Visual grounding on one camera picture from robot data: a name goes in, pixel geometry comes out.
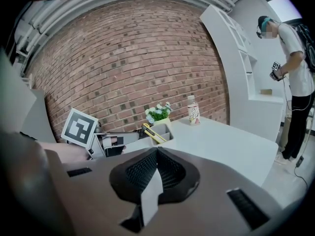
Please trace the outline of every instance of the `white counter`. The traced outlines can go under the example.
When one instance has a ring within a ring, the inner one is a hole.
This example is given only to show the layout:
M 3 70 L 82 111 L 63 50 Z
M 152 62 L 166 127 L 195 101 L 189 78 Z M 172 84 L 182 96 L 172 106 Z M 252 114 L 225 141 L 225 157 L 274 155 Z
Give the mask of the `white counter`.
M 162 147 L 228 165 L 259 186 L 265 181 L 278 150 L 278 145 L 270 140 L 203 117 L 197 126 L 190 126 L 188 118 L 173 121 L 172 131 L 175 141 L 161 144 Z M 147 137 L 128 144 L 124 153 L 151 146 Z

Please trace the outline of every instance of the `flower pot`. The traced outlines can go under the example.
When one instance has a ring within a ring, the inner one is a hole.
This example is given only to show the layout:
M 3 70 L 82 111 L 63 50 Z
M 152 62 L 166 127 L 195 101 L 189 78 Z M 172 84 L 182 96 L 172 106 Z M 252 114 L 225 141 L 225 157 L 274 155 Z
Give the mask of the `flower pot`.
M 165 118 L 163 120 L 156 120 L 154 123 L 153 123 L 153 126 L 155 125 L 158 125 L 158 124 L 161 124 L 161 123 L 165 123 L 168 127 L 171 127 L 171 120 L 168 118 Z

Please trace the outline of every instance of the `handheld device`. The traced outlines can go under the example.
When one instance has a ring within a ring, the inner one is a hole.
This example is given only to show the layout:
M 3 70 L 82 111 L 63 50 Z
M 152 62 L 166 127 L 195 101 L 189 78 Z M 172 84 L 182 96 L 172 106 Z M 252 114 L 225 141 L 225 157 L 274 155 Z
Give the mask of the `handheld device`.
M 160 136 L 157 132 L 153 131 L 147 123 L 142 124 L 141 127 L 144 130 L 144 133 L 149 135 L 158 144 L 166 142 L 166 139 L 164 139 L 162 136 Z

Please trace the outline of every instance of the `black vent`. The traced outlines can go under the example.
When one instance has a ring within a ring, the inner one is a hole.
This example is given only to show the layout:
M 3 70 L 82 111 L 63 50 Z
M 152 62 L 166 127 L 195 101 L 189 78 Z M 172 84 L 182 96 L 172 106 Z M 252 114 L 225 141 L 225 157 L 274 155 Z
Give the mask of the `black vent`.
M 86 167 L 86 168 L 81 168 L 77 170 L 67 171 L 67 173 L 69 177 L 75 177 L 75 176 L 82 175 L 91 171 L 92 170 L 90 168 Z
M 252 230 L 269 220 L 241 189 L 228 191 L 227 194 Z

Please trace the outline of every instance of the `bottle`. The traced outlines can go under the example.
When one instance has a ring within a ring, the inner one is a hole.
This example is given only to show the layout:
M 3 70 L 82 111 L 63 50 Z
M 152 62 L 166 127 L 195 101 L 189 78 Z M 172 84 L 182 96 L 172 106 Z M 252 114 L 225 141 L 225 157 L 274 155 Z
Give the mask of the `bottle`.
M 198 103 L 195 102 L 195 96 L 190 95 L 187 97 L 188 116 L 191 125 L 200 124 L 200 113 Z

